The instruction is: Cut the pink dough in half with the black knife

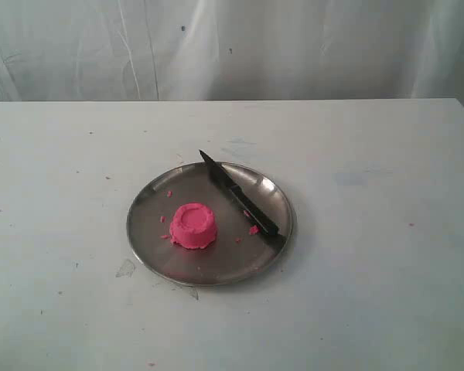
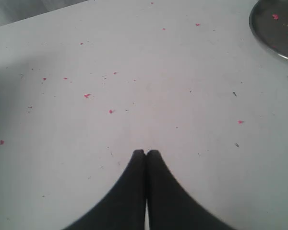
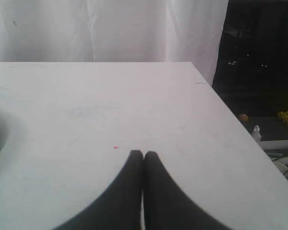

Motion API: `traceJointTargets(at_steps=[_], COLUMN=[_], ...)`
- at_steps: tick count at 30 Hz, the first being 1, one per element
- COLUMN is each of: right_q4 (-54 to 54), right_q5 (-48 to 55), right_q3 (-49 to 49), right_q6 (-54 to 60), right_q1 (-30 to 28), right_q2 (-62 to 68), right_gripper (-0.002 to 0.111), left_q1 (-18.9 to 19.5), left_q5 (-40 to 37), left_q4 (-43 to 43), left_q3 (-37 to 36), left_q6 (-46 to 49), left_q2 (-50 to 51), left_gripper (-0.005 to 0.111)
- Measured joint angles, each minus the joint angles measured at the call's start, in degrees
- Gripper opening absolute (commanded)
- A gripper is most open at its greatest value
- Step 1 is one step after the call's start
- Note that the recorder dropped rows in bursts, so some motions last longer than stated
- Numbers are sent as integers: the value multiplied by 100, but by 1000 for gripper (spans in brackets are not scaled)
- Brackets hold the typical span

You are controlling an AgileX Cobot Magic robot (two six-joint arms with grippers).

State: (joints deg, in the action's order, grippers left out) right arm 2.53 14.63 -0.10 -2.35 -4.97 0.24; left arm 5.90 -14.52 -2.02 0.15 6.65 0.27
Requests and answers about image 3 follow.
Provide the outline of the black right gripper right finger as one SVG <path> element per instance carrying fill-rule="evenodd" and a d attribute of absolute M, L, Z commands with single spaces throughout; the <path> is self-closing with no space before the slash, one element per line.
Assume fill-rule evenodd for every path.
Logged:
<path fill-rule="evenodd" d="M 144 157 L 143 189 L 147 230 L 218 229 L 218 222 L 185 195 L 153 151 Z"/>

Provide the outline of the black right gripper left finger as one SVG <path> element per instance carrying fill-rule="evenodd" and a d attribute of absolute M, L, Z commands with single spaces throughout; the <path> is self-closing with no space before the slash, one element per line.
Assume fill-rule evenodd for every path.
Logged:
<path fill-rule="evenodd" d="M 58 230 L 140 230 L 144 174 L 141 151 L 132 150 L 109 187 Z"/>

